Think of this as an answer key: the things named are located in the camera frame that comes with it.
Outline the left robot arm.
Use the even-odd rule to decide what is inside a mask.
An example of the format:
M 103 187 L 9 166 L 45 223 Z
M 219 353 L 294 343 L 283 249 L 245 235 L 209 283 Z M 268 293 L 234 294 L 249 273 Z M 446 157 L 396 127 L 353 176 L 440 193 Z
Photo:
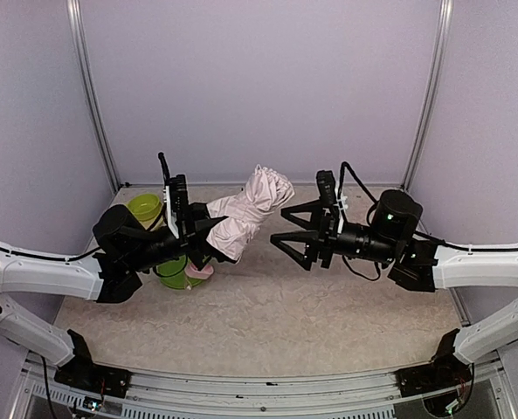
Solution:
M 0 243 L 0 335 L 46 358 L 60 369 L 92 365 L 85 339 L 40 319 L 10 297 L 13 292 L 72 296 L 98 304 L 120 304 L 141 287 L 140 273 L 187 256 L 198 267 L 211 259 L 207 242 L 222 217 L 205 205 L 184 207 L 177 232 L 147 230 L 123 204 L 110 207 L 93 227 L 97 248 L 84 255 L 19 250 Z

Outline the pink and black umbrella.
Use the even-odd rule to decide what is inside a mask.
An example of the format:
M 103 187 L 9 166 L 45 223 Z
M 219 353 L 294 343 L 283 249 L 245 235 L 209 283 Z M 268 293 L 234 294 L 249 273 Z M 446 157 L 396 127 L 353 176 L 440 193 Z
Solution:
M 225 217 L 211 230 L 208 242 L 238 263 L 266 219 L 293 196 L 294 186 L 286 176 L 256 166 L 237 194 L 207 203 L 212 216 Z

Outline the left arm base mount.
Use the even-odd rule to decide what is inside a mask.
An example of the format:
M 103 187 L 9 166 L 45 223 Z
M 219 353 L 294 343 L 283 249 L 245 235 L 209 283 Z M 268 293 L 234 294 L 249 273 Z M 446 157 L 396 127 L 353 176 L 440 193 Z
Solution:
M 126 369 L 100 364 L 60 367 L 54 375 L 55 382 L 87 392 L 125 398 L 132 373 Z

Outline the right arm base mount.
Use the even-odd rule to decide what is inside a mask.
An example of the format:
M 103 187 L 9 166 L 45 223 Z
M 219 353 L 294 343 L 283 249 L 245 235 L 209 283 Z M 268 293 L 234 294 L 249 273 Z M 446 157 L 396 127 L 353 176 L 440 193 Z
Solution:
M 472 380 L 473 373 L 472 368 L 465 364 L 424 364 L 398 369 L 395 376 L 401 396 L 410 397 L 455 387 L 462 381 Z

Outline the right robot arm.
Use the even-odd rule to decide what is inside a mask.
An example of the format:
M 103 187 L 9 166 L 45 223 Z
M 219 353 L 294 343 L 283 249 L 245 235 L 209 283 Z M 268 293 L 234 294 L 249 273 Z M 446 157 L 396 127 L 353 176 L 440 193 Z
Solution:
M 450 244 L 417 230 L 422 207 L 398 190 L 386 190 L 371 208 L 370 224 L 350 223 L 335 194 L 283 209 L 299 230 L 271 236 L 271 243 L 308 271 L 329 268 L 333 256 L 388 269 L 388 278 L 411 292 L 460 287 L 518 288 L 518 244 L 495 248 Z M 483 320 L 441 338 L 433 362 L 472 364 L 518 340 L 518 298 Z

